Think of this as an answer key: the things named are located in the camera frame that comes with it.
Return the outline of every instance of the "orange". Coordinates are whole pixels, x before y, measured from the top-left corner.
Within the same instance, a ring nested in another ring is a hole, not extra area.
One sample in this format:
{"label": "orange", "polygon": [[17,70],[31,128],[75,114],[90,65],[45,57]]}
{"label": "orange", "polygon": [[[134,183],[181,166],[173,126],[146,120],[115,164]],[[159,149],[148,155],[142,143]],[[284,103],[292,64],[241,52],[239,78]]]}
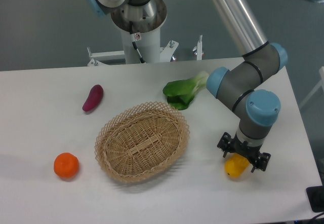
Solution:
{"label": "orange", "polygon": [[225,171],[230,177],[237,178],[241,176],[249,164],[249,161],[245,157],[234,153],[233,156],[226,161]]}
{"label": "orange", "polygon": [[79,171],[79,161],[71,153],[62,153],[54,161],[54,172],[62,178],[72,178]]}

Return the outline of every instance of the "metal pole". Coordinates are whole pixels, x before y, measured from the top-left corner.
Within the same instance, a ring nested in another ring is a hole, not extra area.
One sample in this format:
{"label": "metal pole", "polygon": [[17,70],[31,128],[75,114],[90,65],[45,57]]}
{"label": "metal pole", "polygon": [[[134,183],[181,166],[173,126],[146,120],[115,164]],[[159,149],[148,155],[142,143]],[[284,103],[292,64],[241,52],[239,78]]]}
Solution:
{"label": "metal pole", "polygon": [[246,0],[213,0],[242,55],[267,42]]}

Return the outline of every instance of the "yellow fruit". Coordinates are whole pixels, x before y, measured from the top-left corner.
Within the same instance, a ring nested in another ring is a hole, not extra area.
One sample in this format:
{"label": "yellow fruit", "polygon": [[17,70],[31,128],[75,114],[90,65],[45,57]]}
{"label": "yellow fruit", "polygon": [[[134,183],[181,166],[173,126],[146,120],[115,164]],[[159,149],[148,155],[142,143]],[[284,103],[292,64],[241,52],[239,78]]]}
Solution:
{"label": "yellow fruit", "polygon": [[229,176],[237,178],[241,176],[249,164],[249,161],[245,157],[234,153],[225,163],[225,172]]}

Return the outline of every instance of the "green leafy vegetable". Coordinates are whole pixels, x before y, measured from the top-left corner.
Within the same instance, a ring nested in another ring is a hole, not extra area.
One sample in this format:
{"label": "green leafy vegetable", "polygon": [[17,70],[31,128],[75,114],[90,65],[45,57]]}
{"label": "green leafy vegetable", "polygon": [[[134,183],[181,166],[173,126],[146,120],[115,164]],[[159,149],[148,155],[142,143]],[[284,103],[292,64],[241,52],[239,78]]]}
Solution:
{"label": "green leafy vegetable", "polygon": [[195,77],[186,80],[172,81],[163,88],[168,104],[178,110],[185,110],[198,93],[199,89],[206,86],[209,74],[201,71]]}

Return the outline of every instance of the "wicker basket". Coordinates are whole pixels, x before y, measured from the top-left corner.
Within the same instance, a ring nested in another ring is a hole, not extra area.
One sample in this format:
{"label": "wicker basket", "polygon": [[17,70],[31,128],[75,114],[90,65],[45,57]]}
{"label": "wicker basket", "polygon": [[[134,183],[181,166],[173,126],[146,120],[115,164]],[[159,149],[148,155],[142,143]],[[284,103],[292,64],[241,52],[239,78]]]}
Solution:
{"label": "wicker basket", "polygon": [[97,137],[101,169],[124,182],[139,182],[170,167],[186,150],[189,127],[162,102],[133,107],[110,120]]}

